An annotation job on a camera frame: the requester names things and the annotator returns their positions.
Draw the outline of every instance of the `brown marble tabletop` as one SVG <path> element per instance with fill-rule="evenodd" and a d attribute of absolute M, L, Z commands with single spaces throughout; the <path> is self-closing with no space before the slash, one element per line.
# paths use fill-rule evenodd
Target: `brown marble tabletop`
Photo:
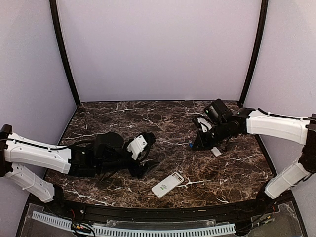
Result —
<path fill-rule="evenodd" d="M 228 151 L 215 157 L 211 151 L 192 151 L 198 130 L 192 118 L 203 113 L 210 101 L 135 101 L 82 103 L 71 120 L 61 144 L 93 139 L 113 131 L 125 141 L 141 132 L 157 138 L 147 160 L 160 165 L 143 179 L 120 170 L 106 181 L 77 178 L 49 170 L 46 181 L 60 185 L 67 200 L 133 208 L 179 208 L 218 205 L 254 199 L 272 177 L 259 145 L 252 135 L 230 140 Z M 233 110 L 235 102 L 226 102 Z M 223 151 L 225 144 L 218 148 Z M 158 199 L 151 188 L 178 171 L 185 181 Z"/>

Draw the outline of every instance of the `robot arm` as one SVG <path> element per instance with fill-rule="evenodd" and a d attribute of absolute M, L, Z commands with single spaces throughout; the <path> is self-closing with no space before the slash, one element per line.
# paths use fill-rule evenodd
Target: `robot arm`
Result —
<path fill-rule="evenodd" d="M 311 117 L 289 117 L 266 113 L 260 109 L 241 108 L 233 113 L 220 100 L 205 108 L 212 128 L 197 132 L 193 150 L 211 150 L 218 143 L 239 134 L 262 134 L 294 141 L 305 145 L 302 155 L 288 168 L 264 185 L 257 199 L 265 203 L 279 197 L 305 177 L 316 172 L 316 115 Z M 202 128 L 201 118 L 193 122 Z"/>
<path fill-rule="evenodd" d="M 12 126 L 0 130 L 0 177 L 6 176 L 23 190 L 37 196 L 42 202 L 62 201 L 62 189 L 46 182 L 24 164 L 56 170 L 77 176 L 94 177 L 96 174 L 128 169 L 132 176 L 143 177 L 157 163 L 140 164 L 141 152 L 148 154 L 156 141 L 152 133 L 141 133 L 124 143 L 117 133 L 100 134 L 93 141 L 83 141 L 85 147 L 54 146 L 26 139 L 12 133 Z"/>

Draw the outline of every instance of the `black cable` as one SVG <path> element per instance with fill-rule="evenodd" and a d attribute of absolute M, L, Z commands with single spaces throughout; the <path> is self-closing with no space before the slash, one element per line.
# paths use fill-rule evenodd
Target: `black cable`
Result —
<path fill-rule="evenodd" d="M 91 233 L 93 233 L 93 237 L 96 237 L 95 235 L 95 232 L 94 230 L 91 228 L 91 226 L 89 226 L 89 224 L 86 224 L 86 223 L 82 223 L 82 222 L 75 222 L 74 221 L 74 213 L 73 213 L 73 218 L 69 218 L 69 217 L 65 217 L 65 216 L 61 216 L 59 214 L 57 214 L 56 212 L 54 212 L 48 205 L 46 205 L 46 208 L 55 216 L 61 218 L 61 219 L 66 219 L 66 220 L 71 220 L 71 223 L 72 225 L 82 225 L 82 226 L 85 226 L 87 229 L 89 229 L 91 232 L 90 233 L 87 233 L 87 235 L 84 235 L 84 234 L 80 234 L 78 233 L 78 231 L 76 229 L 72 229 L 71 228 L 71 231 L 74 231 L 76 236 L 78 237 L 86 237 L 86 236 L 89 236 Z"/>
<path fill-rule="evenodd" d="M 116 171 L 113 171 L 111 174 L 109 174 L 107 177 L 104 177 L 105 176 L 105 173 L 103 174 L 102 178 L 99 180 L 100 182 L 102 181 L 106 181 L 107 179 L 111 178 L 113 175 L 115 175 L 117 173 L 117 170 Z"/>
<path fill-rule="evenodd" d="M 241 231 L 241 230 L 243 230 L 243 229 L 246 229 L 248 226 L 253 225 L 253 224 L 254 224 L 255 222 L 257 222 L 261 217 L 263 217 L 265 214 L 266 214 L 266 213 L 262 214 L 261 216 L 259 216 L 258 218 L 256 218 L 254 221 L 252 221 L 249 225 L 246 225 L 246 226 L 244 226 L 243 228 L 240 228 L 240 229 L 238 229 L 238 230 L 236 230 L 236 231 Z"/>
<path fill-rule="evenodd" d="M 16 139 L 13 139 L 13 138 L 0 139 L 0 142 L 3 142 L 3 141 L 15 141 L 15 142 L 18 142 L 18 143 L 21 143 L 21 144 L 29 145 L 29 146 L 32 146 L 32 147 L 38 147 L 38 148 L 42 148 L 42 149 L 47 149 L 47 150 L 51 150 L 51 151 L 60 151 L 60 150 L 64 150 L 64 149 L 76 146 L 76 145 L 80 145 L 80 144 L 84 144 L 84 143 L 92 143 L 93 142 L 92 140 L 84 140 L 84 141 L 75 142 L 73 144 L 70 144 L 70 145 L 64 146 L 64 147 L 60 147 L 60 148 L 50 148 L 50 147 L 45 147 L 45 146 L 37 145 L 37 144 L 34 144 L 34 143 L 26 142 L 26 141 L 16 140 Z"/>
<path fill-rule="evenodd" d="M 144 154 L 144 156 L 139 160 L 139 162 L 142 162 L 144 159 L 147 158 L 148 154 L 149 154 L 149 151 L 150 149 L 152 148 L 152 145 L 151 144 L 148 144 L 148 147 L 147 147 L 147 150 L 146 150 L 146 153 Z"/>
<path fill-rule="evenodd" d="M 247 229 L 247 230 L 242 230 L 242 231 L 240 231 L 240 232 L 249 232 L 249 231 L 251 231 L 251 230 L 253 230 L 253 229 L 255 229 L 255 228 L 259 227 L 259 226 L 265 225 L 266 223 L 269 222 L 268 220 L 269 220 L 270 218 L 271 218 L 271 216 L 267 216 L 264 220 L 259 221 L 258 223 L 256 223 L 256 225 L 253 226 L 252 228 Z"/>
<path fill-rule="evenodd" d="M 206 126 L 204 123 L 199 122 L 201 125 L 203 125 L 204 127 L 206 127 L 207 131 L 209 131 L 208 126 Z"/>
<path fill-rule="evenodd" d="M 265 115 L 269 115 L 269 116 L 272 116 L 272 117 L 278 117 L 278 118 L 285 118 L 285 119 L 295 119 L 295 120 L 303 120 L 303 121 L 316 121 L 316 119 L 312 118 L 312 117 L 308 117 L 308 118 L 300 118 L 300 117 L 292 117 L 292 116 L 286 116 L 286 115 L 277 115 L 277 114 L 272 114 L 272 113 L 268 113 L 260 108 L 258 108 L 258 110 L 265 114 Z"/>
<path fill-rule="evenodd" d="M 230 136 L 230 137 L 227 138 L 227 140 L 226 140 L 225 149 L 224 149 L 225 152 L 227 152 L 227 150 L 228 150 L 228 143 L 229 143 L 229 140 L 230 140 L 232 137 L 233 137 L 233 136 Z"/>

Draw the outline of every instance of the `lavender wall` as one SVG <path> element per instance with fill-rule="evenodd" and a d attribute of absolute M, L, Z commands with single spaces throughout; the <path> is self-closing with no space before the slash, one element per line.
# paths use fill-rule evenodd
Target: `lavender wall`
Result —
<path fill-rule="evenodd" d="M 316 2 L 269 1 L 260 54 L 245 106 L 293 116 L 316 113 Z M 263 137 L 278 172 L 302 147 Z M 316 233 L 316 176 L 293 188 L 309 236 Z"/>
<path fill-rule="evenodd" d="M 260 0 L 60 0 L 82 101 L 238 100 Z"/>
<path fill-rule="evenodd" d="M 9 123 L 22 136 L 56 144 L 76 106 L 49 1 L 0 1 L 0 82 L 0 126 Z M 28 193 L 5 178 L 0 189 L 0 237 L 13 237 Z"/>

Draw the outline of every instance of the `black bracket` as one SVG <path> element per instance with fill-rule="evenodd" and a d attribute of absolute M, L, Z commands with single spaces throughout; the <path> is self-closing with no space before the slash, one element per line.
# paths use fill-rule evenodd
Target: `black bracket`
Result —
<path fill-rule="evenodd" d="M 306 144 L 298 162 L 311 174 L 316 173 L 316 114 L 312 114 L 311 116 L 311 121 L 308 125 Z"/>
<path fill-rule="evenodd" d="M 11 172 L 11 163 L 5 161 L 5 149 L 7 149 L 6 140 L 9 135 L 12 134 L 12 126 L 5 124 L 2 129 L 0 130 L 0 177 L 5 176 L 7 172 Z"/>

